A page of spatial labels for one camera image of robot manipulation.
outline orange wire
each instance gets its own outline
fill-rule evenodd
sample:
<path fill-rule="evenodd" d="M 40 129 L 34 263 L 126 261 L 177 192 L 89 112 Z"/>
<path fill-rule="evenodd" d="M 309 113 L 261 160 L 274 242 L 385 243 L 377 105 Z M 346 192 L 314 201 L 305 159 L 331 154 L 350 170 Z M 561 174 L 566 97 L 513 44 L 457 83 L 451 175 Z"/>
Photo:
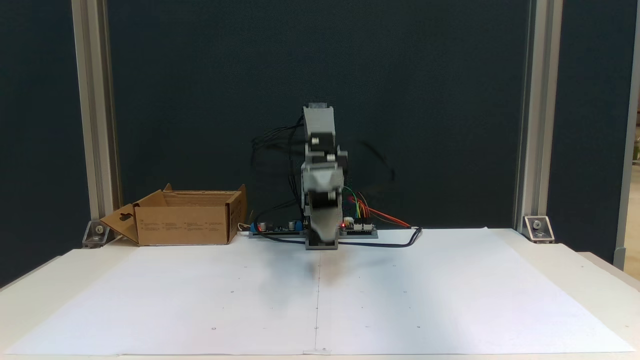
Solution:
<path fill-rule="evenodd" d="M 384 217 L 386 217 L 386 218 L 389 218 L 389 219 L 391 219 L 391 220 L 394 220 L 394 221 L 396 221 L 398 224 L 404 225 L 404 226 L 406 226 L 406 227 L 411 227 L 411 225 L 407 224 L 406 222 L 404 222 L 404 221 L 402 221 L 402 220 L 400 220 L 400 219 L 398 219 L 398 218 L 394 218 L 394 217 L 392 217 L 392 216 L 390 216 L 390 215 L 387 215 L 387 214 L 385 214 L 385 213 L 381 213 L 380 211 L 375 210 L 375 209 L 372 209 L 372 208 L 369 208 L 369 210 L 370 210 L 370 211 L 373 211 L 373 212 L 374 212 L 374 213 L 376 213 L 376 214 L 379 214 L 379 215 L 382 215 L 382 216 L 384 216 Z"/>
<path fill-rule="evenodd" d="M 353 196 L 350 196 L 350 197 L 349 197 L 349 200 L 350 200 L 351 202 L 355 202 L 355 201 L 354 201 Z M 380 211 L 378 211 L 378 210 L 372 209 L 372 208 L 370 208 L 370 207 L 368 207 L 368 206 L 366 207 L 366 209 L 367 209 L 368 214 L 371 214 L 371 212 L 373 211 L 373 212 L 374 212 L 374 213 L 376 213 L 376 214 L 382 215 L 382 216 L 384 216 L 384 217 L 386 217 L 386 218 L 389 218 L 389 219 L 391 219 L 391 220 L 395 221 L 397 224 L 400 224 L 400 225 L 403 225 L 403 226 L 406 226 L 406 227 L 411 227 L 411 225 L 407 224 L 406 222 L 404 222 L 404 221 L 402 221 L 402 220 L 400 220 L 400 219 L 398 219 L 398 218 L 394 218 L 394 217 L 392 217 L 391 215 L 387 215 L 387 214 L 382 213 L 382 212 L 380 212 Z"/>

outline box flap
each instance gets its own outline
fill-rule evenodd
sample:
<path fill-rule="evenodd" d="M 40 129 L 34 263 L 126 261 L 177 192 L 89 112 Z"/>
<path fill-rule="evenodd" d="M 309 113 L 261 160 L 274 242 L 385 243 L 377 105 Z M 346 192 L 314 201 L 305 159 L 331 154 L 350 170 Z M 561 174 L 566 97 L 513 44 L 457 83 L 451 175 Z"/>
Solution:
<path fill-rule="evenodd" d="M 157 190 L 133 203 L 134 208 L 137 208 L 138 206 L 143 206 L 145 208 L 166 206 L 162 190 Z"/>
<path fill-rule="evenodd" d="M 238 223 L 243 222 L 246 218 L 246 186 L 244 184 L 227 200 L 226 207 L 227 237 L 231 241 L 238 232 Z"/>
<path fill-rule="evenodd" d="M 136 232 L 136 219 L 134 217 L 134 208 L 132 204 L 125 205 L 114 211 L 112 214 L 102 218 L 102 222 L 114 231 L 138 242 L 138 233 Z"/>

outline open cardboard box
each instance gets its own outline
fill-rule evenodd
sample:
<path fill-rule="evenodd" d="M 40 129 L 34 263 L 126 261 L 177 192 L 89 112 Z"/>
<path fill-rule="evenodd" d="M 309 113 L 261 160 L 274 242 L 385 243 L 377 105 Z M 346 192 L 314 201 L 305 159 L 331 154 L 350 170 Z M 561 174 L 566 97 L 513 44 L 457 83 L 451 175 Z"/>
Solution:
<path fill-rule="evenodd" d="M 246 188 L 173 191 L 171 184 L 102 218 L 138 245 L 228 244 L 246 218 Z"/>

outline table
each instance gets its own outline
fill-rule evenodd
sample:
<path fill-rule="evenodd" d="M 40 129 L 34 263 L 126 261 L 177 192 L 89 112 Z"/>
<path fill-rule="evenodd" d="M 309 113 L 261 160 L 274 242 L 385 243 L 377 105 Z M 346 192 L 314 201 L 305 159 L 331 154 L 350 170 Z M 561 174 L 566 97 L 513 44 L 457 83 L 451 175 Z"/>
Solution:
<path fill-rule="evenodd" d="M 561 244 L 533 244 L 511 229 L 492 229 L 530 264 L 584 306 L 618 336 L 640 349 L 640 282 L 599 260 Z M 0 354 L 92 282 L 135 250 L 128 240 L 101 249 L 72 250 L 0 292 Z M 325 356 L 289 356 L 313 359 Z M 375 359 L 640 359 L 640 352 L 611 354 L 366 356 Z M 60 356 L 11 356 L 6 359 L 60 359 Z M 109 359 L 112 357 L 91 357 Z M 184 356 L 122 356 L 124 359 L 178 359 Z M 266 356 L 198 356 L 262 359 Z"/>

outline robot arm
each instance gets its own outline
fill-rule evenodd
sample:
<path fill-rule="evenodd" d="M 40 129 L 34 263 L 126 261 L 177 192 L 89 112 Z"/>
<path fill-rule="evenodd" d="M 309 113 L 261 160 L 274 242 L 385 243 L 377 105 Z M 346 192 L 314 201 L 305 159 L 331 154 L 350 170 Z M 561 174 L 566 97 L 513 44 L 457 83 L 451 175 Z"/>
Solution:
<path fill-rule="evenodd" d="M 333 108 L 310 103 L 303 108 L 307 143 L 302 164 L 302 199 L 308 220 L 308 249 L 335 249 L 342 223 L 342 187 L 347 152 L 335 143 Z"/>

